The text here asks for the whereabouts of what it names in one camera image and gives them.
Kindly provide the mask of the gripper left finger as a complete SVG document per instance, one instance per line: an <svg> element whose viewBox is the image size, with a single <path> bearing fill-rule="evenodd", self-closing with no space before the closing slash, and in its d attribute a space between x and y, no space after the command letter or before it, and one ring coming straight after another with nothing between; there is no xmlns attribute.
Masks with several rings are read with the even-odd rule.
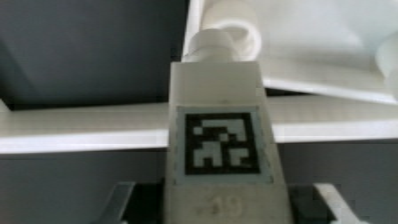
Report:
<svg viewBox="0 0 398 224"><path fill-rule="evenodd" d="M124 213L133 189L133 182L119 182L115 184L96 224L128 224Z"/></svg>

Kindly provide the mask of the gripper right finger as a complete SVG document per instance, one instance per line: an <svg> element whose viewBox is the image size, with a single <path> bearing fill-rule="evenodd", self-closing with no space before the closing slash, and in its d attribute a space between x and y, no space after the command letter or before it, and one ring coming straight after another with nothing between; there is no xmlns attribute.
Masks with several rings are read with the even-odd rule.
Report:
<svg viewBox="0 0 398 224"><path fill-rule="evenodd" d="M369 224L359 219L336 186L328 183L316 183L314 188L334 215L330 224Z"/></svg>

